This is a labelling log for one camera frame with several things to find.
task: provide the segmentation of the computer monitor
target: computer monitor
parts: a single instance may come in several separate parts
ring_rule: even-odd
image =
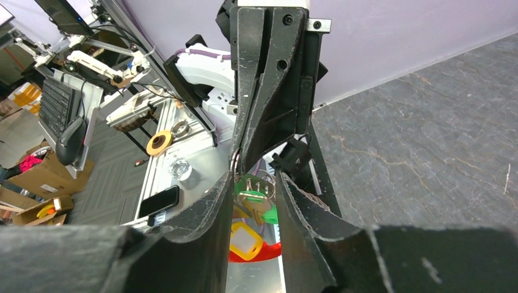
[[[82,17],[74,10],[67,0],[34,0],[43,8],[57,27],[71,35],[93,35]]]
[[[5,7],[0,4],[0,26],[12,21],[14,16]]]

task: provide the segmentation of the black keyboard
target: black keyboard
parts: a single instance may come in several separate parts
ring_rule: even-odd
[[[59,138],[69,122],[78,116],[81,93],[57,79],[43,81],[40,101],[40,119]]]

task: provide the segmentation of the black mouse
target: black mouse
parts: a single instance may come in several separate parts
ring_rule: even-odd
[[[78,158],[86,135],[86,121],[82,117],[75,118],[56,142],[57,160],[68,166]]]

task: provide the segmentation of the marble floor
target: marble floor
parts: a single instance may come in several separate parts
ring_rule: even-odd
[[[518,35],[343,99],[313,122],[345,220],[518,229]]]

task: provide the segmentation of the black smartphone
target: black smartphone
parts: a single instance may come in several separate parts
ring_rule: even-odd
[[[177,206],[178,202],[180,202],[180,188],[174,185],[143,200],[140,204],[139,218]]]

